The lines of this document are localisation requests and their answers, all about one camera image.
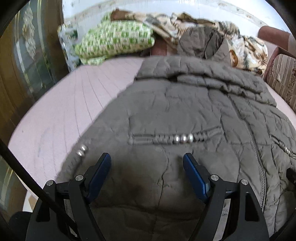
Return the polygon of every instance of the jacket pocket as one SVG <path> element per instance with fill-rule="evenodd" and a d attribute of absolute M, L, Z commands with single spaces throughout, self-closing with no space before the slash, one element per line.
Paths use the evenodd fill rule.
<path fill-rule="evenodd" d="M 171 145 L 205 141 L 224 131 L 211 112 L 145 111 L 129 118 L 129 144 Z"/>
<path fill-rule="evenodd" d="M 292 152 L 287 145 L 285 145 L 284 142 L 282 142 L 281 140 L 279 140 L 277 137 L 275 136 L 271 136 L 272 140 L 286 153 L 289 155 L 289 157 L 292 157 L 294 160 L 296 160 L 296 154 L 294 152 Z"/>

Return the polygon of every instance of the quilted fabric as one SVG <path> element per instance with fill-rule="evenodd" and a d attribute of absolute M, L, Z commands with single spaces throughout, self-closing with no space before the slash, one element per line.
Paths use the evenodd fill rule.
<path fill-rule="evenodd" d="M 173 144 L 188 133 L 193 143 Z M 187 241 L 204 208 L 182 166 L 190 152 L 209 173 L 250 182 L 272 235 L 296 207 L 286 178 L 296 170 L 295 137 L 261 78 L 195 57 L 154 56 L 79 139 L 57 181 L 83 174 L 108 152 L 112 168 L 91 207 L 106 240 Z M 89 147 L 83 159 L 81 144 Z"/>
<path fill-rule="evenodd" d="M 104 58 L 123 53 L 134 53 L 154 45 L 152 30 L 136 21 L 103 21 L 91 29 L 75 46 L 82 59 Z"/>

